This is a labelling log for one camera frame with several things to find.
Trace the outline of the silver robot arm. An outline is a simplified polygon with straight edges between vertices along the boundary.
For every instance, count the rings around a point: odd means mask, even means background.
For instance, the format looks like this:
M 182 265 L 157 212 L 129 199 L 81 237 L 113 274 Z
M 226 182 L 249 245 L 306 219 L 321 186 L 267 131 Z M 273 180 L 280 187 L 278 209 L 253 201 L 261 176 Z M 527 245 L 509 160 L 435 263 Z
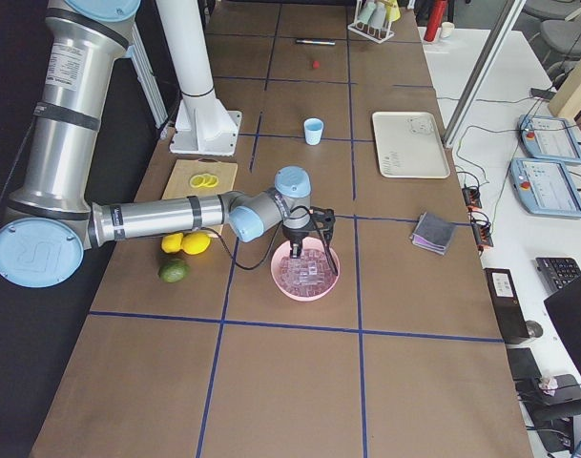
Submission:
M 136 1 L 51 1 L 53 34 L 41 101 L 33 114 L 23 186 L 8 199 L 0 228 L 0 276 L 41 288 L 80 266 L 85 250 L 109 241 L 187 233 L 229 225 L 248 242 L 281 225 L 297 256 L 314 230 L 309 175 L 276 173 L 271 188 L 100 206 L 84 198 L 114 62 L 129 49 Z

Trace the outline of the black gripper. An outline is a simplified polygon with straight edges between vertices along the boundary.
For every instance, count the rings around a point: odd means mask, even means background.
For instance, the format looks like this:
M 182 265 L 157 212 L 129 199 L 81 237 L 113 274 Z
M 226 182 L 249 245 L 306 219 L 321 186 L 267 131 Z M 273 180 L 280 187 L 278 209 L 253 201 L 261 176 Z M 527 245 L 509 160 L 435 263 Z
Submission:
M 290 258 L 297 259 L 303 250 L 302 241 L 311 231 L 311 218 L 308 211 L 295 211 L 282 223 L 282 232 L 290 241 Z

